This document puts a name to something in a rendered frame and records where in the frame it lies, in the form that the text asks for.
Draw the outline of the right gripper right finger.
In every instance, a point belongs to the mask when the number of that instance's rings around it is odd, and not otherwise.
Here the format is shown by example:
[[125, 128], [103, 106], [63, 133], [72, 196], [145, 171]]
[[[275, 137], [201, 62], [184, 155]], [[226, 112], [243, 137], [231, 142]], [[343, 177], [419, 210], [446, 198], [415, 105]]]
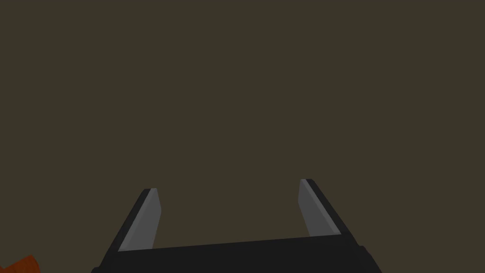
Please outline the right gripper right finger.
[[349, 229], [314, 180], [300, 180], [298, 205], [309, 236], [350, 234]]

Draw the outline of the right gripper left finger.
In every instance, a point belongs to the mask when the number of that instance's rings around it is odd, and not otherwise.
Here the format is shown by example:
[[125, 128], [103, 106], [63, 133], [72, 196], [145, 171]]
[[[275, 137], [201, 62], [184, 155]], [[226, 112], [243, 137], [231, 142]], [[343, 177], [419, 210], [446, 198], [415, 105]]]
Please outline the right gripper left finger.
[[112, 243], [115, 252], [152, 249], [161, 217], [156, 188], [144, 189], [138, 196]]

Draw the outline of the orange-brown wooden object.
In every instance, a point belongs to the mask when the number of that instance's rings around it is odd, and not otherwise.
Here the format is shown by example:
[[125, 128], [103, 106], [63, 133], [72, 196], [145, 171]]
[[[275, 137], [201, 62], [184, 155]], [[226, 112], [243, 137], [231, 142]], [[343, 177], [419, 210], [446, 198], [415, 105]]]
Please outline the orange-brown wooden object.
[[6, 268], [0, 266], [0, 273], [41, 273], [41, 271], [37, 260], [29, 255]]

